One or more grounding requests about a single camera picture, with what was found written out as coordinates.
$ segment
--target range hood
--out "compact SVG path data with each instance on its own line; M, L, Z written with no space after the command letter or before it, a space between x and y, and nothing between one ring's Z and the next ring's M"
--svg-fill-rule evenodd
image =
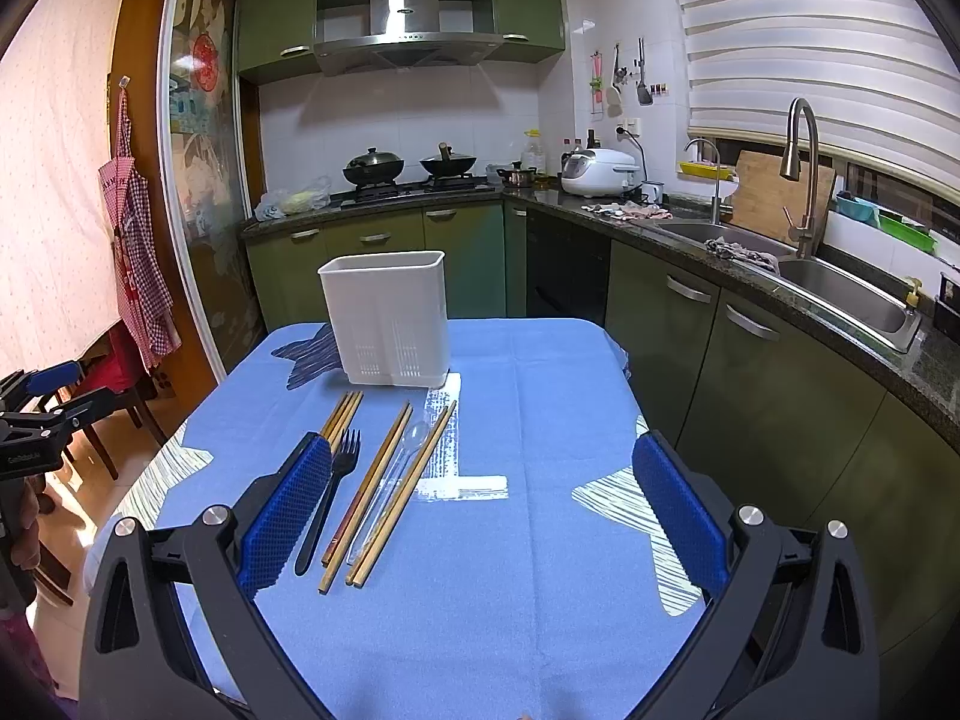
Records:
M370 0L368 32L316 42L313 50L323 74L475 65L503 44L501 35L440 30L440 0Z

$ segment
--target rice cooker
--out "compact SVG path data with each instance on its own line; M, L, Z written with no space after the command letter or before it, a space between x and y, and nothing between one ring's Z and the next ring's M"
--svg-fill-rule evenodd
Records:
M641 168L630 154L613 148L585 148L568 157L560 184L570 194L620 196L640 186Z

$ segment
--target cutting board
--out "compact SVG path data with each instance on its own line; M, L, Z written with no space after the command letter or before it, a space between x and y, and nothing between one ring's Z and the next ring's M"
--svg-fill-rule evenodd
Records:
M740 186L731 195L733 217L731 223L737 227L795 245L787 234L790 225L784 215L784 206L789 209L795 224L803 223L803 211L806 209L806 177L809 163L800 168L800 181L787 181L781 178L779 166L781 158L773 154L757 154L753 151L741 151L736 161L736 174ZM836 170L832 167L820 167L817 175L817 218L819 228L814 242L819 244L827 226L827 201L833 194L833 182Z

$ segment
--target human hand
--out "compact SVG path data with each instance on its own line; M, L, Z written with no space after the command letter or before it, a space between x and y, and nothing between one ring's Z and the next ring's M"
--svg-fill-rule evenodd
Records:
M40 503L29 479L23 480L23 496L20 498L20 526L23 529L10 550L13 565L24 571L40 565Z

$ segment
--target black fork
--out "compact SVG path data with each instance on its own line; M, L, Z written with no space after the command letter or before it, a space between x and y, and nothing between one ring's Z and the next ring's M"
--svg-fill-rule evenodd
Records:
M296 556L294 573L296 576L304 576L306 570L310 567L313 560L313 554L317 551L317 544L320 542L320 534L323 533L323 524L326 522L326 516L330 514L330 506L333 504L333 496L337 494L337 488L340 480L352 473L357 467L357 458L360 457L360 431L351 430L349 433L344 431L344 437L340 441L340 449L333 458L333 470L330 472L330 481L323 491L323 497L320 498L320 506L313 515L310 522L310 530L304 538L304 546L301 546L299 555Z

